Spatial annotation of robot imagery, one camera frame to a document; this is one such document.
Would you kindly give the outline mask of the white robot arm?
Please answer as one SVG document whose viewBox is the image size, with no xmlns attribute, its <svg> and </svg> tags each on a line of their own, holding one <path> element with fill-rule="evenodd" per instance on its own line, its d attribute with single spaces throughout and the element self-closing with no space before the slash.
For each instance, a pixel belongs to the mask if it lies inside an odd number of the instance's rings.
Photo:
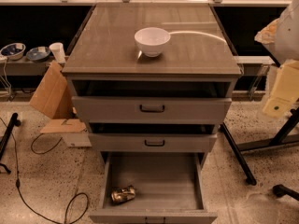
<svg viewBox="0 0 299 224">
<path fill-rule="evenodd" d="M 299 60 L 299 0 L 292 0 L 280 17 L 259 31 L 254 40 L 261 43 L 280 64 Z"/>
</svg>

